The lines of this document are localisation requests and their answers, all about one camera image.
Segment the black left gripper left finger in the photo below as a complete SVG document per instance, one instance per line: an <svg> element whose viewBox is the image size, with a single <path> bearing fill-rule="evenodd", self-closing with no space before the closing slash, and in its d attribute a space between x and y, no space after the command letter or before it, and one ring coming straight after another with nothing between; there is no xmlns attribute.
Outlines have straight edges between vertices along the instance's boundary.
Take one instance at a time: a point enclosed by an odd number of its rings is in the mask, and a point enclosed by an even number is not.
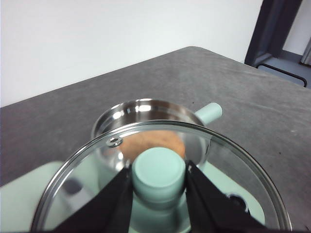
<svg viewBox="0 0 311 233"><path fill-rule="evenodd" d="M54 233L126 233L133 204L131 167L123 168L91 201Z"/></svg>

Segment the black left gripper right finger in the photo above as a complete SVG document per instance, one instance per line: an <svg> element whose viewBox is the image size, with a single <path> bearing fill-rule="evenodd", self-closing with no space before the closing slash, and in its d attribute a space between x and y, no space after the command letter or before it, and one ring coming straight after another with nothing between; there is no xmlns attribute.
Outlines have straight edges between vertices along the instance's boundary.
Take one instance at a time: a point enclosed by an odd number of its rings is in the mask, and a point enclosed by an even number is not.
<svg viewBox="0 0 311 233"><path fill-rule="evenodd" d="M190 160L186 200L193 233L263 233L267 228L223 194Z"/></svg>

